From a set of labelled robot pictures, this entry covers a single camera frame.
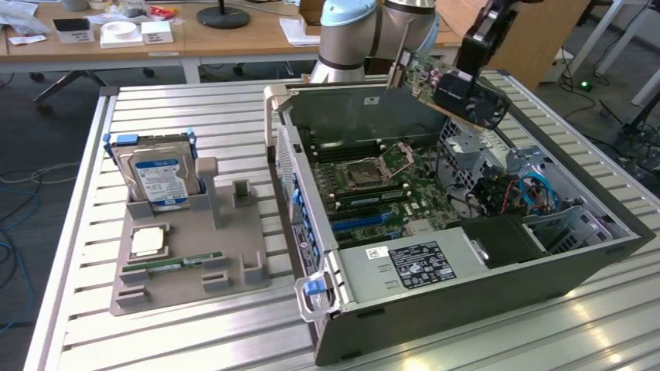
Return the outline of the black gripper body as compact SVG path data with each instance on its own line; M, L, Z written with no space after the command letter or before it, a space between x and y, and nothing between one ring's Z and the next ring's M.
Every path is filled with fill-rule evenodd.
M476 20L467 31L467 38L479 43L494 41L502 32L508 17L516 12L516 1L488 0L478 12Z

